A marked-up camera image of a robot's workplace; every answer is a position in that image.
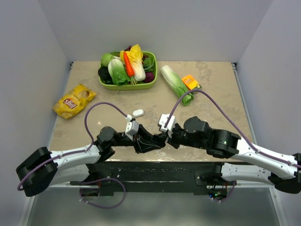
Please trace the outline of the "white earbud charging case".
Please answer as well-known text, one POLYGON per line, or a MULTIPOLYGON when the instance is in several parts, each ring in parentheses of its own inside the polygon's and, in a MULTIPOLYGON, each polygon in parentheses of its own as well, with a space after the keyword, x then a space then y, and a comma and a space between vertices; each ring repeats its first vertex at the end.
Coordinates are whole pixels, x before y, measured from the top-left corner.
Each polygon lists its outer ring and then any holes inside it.
POLYGON ((137 117, 141 117, 144 115, 144 110, 143 109, 138 109, 132 112, 132 116, 137 118, 137 117))

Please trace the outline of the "black earbud charging case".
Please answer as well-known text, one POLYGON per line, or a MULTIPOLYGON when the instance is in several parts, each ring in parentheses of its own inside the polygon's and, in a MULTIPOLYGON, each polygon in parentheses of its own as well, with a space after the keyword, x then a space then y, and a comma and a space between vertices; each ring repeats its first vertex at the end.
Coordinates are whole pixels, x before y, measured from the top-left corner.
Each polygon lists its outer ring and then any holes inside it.
POLYGON ((152 141, 155 145, 160 146, 160 147, 164 147, 166 145, 165 141, 160 140, 159 134, 154 134, 152 136, 152 141))

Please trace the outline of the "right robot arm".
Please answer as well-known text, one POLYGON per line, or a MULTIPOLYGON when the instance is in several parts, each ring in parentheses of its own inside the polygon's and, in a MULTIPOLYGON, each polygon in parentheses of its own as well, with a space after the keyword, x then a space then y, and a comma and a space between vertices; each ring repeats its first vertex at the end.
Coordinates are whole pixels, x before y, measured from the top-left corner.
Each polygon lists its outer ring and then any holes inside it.
POLYGON ((175 117, 162 114, 158 126, 167 134, 166 142, 174 148, 180 145, 205 149, 208 155, 220 159, 242 161, 242 165, 224 163, 210 172, 210 181, 253 181, 274 186, 277 190, 298 194, 301 191, 301 155, 286 155, 248 142, 245 138, 223 129, 213 129, 206 121, 194 116, 181 127, 175 117))

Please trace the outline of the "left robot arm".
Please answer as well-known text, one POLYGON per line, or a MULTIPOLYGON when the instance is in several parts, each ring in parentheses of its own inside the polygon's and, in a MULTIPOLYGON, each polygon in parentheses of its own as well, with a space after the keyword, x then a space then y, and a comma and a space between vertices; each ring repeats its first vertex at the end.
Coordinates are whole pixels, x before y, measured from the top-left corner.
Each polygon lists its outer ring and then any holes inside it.
POLYGON ((65 151, 38 148, 17 167, 20 180, 17 190, 31 197, 51 185, 64 182, 92 185, 97 181, 97 172, 89 169, 88 165, 111 158, 115 154, 114 147, 132 146, 136 153, 146 153, 163 148, 166 136, 166 128, 153 135, 143 125, 133 121, 126 125, 124 132, 117 132, 112 127, 102 128, 96 140, 84 147, 65 151))

